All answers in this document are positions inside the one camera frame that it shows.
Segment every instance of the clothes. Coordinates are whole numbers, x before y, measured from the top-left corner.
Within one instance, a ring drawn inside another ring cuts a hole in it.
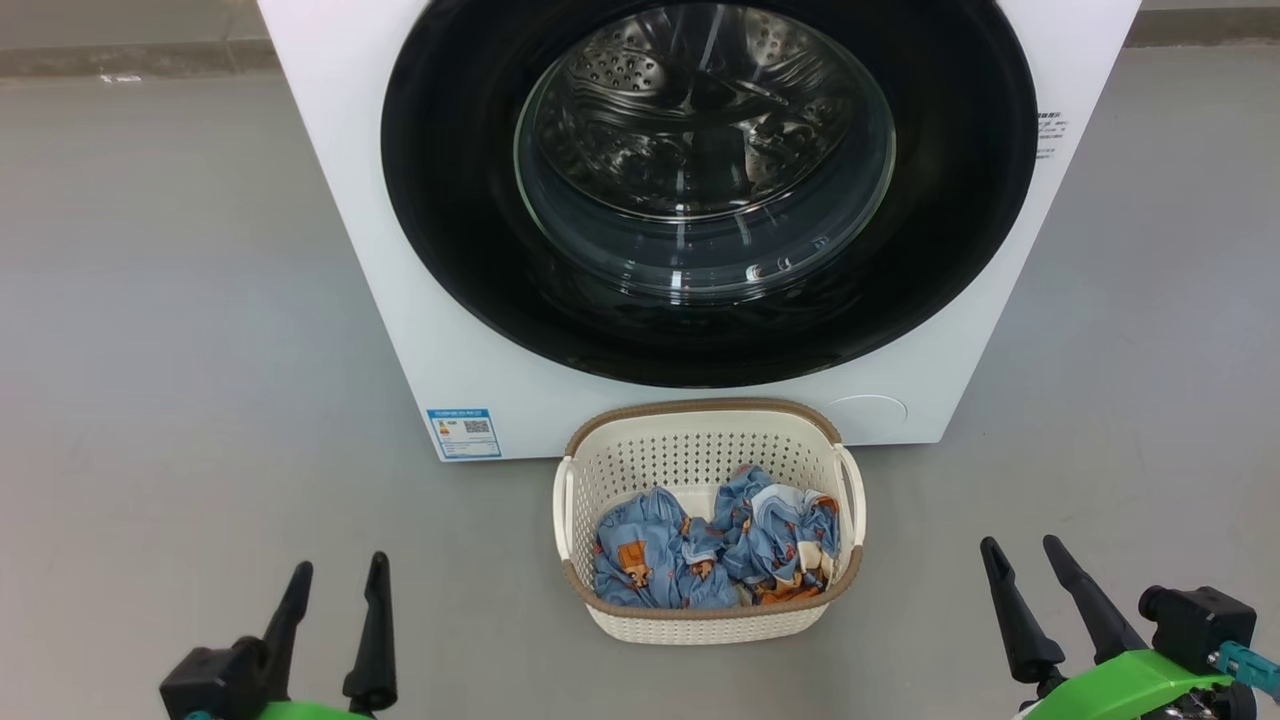
[[[721,547],[721,534],[705,520],[654,488],[600,519],[595,593],[627,607],[733,607],[739,597],[717,561]]]
[[[744,466],[716,496],[708,523],[664,488],[600,519],[595,592],[628,607],[733,607],[812,597],[840,550],[838,507],[817,491]]]

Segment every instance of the floor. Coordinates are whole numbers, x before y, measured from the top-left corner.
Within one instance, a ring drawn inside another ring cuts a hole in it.
[[[379,548],[392,720],[1007,717],[986,534],[1069,674],[1092,650],[1044,533],[1139,632],[1148,584],[1212,584],[1280,656],[1277,74],[1124,54],[947,437],[856,454],[854,588],[717,648],[594,626],[552,464],[436,462],[283,79],[0,88],[0,716],[161,716],[302,559],[292,692],[342,703]]]

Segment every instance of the laundry basket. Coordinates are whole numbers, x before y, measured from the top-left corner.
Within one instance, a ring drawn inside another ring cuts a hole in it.
[[[810,407],[748,398],[628,407],[582,425],[564,455],[553,489],[556,547],[588,612],[620,641],[717,644],[790,635],[822,616],[858,574],[867,532],[861,475],[836,428]],[[663,487],[690,515],[710,518],[717,491],[742,465],[840,502],[841,547],[826,592],[727,610],[622,607],[595,594],[595,530],[608,510]]]

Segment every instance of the washing machine door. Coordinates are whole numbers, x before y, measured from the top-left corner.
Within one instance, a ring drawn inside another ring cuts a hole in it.
[[[1036,141],[991,0],[433,0],[383,111],[392,204],[460,304],[675,387],[924,322],[1004,241]]]

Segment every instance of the washing machine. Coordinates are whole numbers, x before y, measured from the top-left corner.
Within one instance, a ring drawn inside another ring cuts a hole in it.
[[[261,0],[442,460],[755,396],[938,441],[1138,0]]]

